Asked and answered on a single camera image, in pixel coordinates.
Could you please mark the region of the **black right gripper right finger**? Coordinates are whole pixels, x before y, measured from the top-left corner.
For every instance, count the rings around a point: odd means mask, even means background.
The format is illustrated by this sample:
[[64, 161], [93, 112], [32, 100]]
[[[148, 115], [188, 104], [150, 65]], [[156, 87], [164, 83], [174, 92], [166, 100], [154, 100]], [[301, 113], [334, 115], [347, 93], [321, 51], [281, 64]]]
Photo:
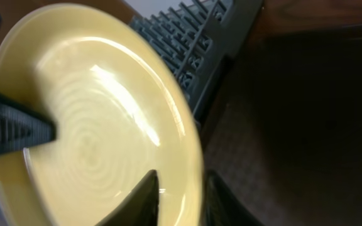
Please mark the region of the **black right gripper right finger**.
[[213, 170], [206, 171], [203, 225], [263, 226]]

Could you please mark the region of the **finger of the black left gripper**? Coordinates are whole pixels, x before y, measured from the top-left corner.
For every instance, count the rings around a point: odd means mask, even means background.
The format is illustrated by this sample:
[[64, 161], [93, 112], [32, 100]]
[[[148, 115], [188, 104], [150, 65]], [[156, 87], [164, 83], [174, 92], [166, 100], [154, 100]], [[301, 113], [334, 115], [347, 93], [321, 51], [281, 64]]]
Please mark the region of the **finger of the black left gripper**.
[[0, 94], [0, 155], [49, 143], [56, 137], [53, 121]]

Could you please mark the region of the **yellow round plate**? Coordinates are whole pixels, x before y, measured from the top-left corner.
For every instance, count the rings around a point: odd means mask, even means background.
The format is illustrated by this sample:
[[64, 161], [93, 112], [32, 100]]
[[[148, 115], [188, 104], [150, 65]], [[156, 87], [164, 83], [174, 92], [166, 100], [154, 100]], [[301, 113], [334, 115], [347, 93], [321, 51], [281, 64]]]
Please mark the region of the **yellow round plate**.
[[0, 93], [51, 117], [53, 142], [0, 156], [9, 225], [97, 225], [156, 170], [159, 225], [200, 225], [203, 159], [184, 95], [128, 25], [79, 4], [20, 19], [0, 46]]

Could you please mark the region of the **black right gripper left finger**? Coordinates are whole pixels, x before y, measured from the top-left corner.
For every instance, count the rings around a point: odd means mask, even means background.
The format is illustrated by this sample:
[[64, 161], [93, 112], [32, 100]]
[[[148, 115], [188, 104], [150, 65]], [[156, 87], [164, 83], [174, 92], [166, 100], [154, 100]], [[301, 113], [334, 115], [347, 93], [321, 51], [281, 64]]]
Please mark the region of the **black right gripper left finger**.
[[156, 170], [149, 170], [128, 196], [98, 226], [157, 226], [159, 180]]

